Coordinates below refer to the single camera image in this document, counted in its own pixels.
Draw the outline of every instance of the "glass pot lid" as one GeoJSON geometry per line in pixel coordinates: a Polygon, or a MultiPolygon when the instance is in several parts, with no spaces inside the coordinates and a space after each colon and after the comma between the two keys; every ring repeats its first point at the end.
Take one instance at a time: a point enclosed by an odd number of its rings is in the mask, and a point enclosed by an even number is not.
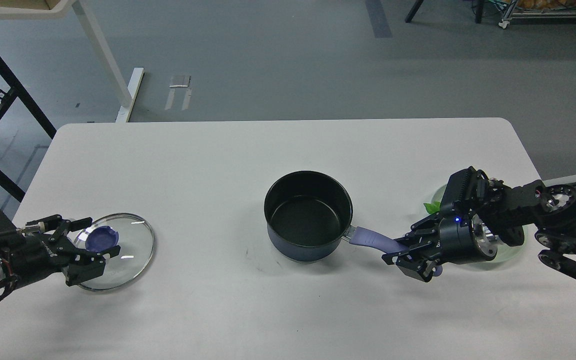
{"type": "Polygon", "coordinates": [[[155,251],[155,234],[141,216],[121,212],[97,219],[73,241],[88,251],[103,251],[119,245],[119,255],[106,259],[103,275],[79,286],[93,292],[116,289],[137,278],[150,264],[155,251]]]}

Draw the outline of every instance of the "white table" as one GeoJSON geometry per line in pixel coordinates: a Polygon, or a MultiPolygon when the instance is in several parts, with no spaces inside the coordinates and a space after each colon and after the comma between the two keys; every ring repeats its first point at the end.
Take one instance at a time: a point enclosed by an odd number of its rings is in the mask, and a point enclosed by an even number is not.
{"type": "Polygon", "coordinates": [[[0,303],[0,359],[570,359],[576,281],[524,251],[426,284],[342,242],[319,262],[279,253],[263,201],[275,180],[338,180],[355,226],[391,237],[455,171],[538,178],[501,118],[99,123],[57,133],[14,218],[141,215],[157,251],[128,287],[54,274],[0,303]]]}
{"type": "Polygon", "coordinates": [[[94,54],[105,71],[110,87],[119,100],[117,123],[130,120],[139,87],[144,77],[144,68],[132,69],[128,85],[122,76],[117,61],[108,46],[99,22],[85,0],[0,0],[0,19],[56,19],[63,18],[72,7],[83,28],[94,54]]]}

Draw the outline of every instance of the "green leaf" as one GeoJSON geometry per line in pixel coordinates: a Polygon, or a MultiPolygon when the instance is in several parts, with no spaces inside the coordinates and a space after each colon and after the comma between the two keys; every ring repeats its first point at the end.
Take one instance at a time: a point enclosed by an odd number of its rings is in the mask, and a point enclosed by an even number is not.
{"type": "Polygon", "coordinates": [[[426,212],[428,212],[428,214],[434,214],[436,212],[439,211],[439,208],[441,207],[442,203],[439,201],[435,201],[433,203],[423,203],[423,206],[425,207],[426,212]]]}

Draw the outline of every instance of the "white table leg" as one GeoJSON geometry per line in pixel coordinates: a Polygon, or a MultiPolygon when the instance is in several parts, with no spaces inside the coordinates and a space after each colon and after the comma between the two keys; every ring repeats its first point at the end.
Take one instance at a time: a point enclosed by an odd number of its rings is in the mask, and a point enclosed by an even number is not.
{"type": "Polygon", "coordinates": [[[99,26],[97,18],[88,4],[84,0],[76,0],[72,3],[72,9],[77,15],[77,19],[84,29],[90,44],[92,44],[94,54],[99,58],[103,70],[105,70],[106,75],[110,79],[110,86],[112,86],[117,99],[119,99],[119,104],[121,104],[121,109],[119,109],[116,121],[118,123],[127,123],[130,119],[133,105],[135,104],[135,98],[137,97],[137,91],[141,85],[142,77],[144,76],[144,68],[135,68],[132,71],[130,84],[126,86],[126,81],[122,77],[121,71],[119,71],[119,66],[115,61],[112,51],[110,51],[110,47],[99,26]]]}
{"type": "Polygon", "coordinates": [[[133,106],[135,105],[135,99],[137,98],[137,91],[139,91],[139,86],[142,84],[143,78],[144,68],[136,67],[132,70],[130,82],[128,82],[128,91],[130,92],[130,105],[122,105],[122,107],[119,108],[117,119],[114,121],[115,123],[128,123],[130,120],[130,115],[133,112],[133,106]]]}

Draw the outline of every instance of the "purple handle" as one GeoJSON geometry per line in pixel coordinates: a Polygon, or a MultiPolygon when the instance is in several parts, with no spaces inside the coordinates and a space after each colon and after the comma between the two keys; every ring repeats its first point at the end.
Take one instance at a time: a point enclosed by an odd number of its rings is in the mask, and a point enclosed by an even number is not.
{"type": "Polygon", "coordinates": [[[400,244],[390,237],[380,234],[379,232],[368,230],[367,228],[363,227],[357,227],[354,230],[354,235],[352,235],[352,238],[350,239],[350,244],[375,248],[377,250],[383,251],[386,254],[408,250],[406,245],[400,244]]]}

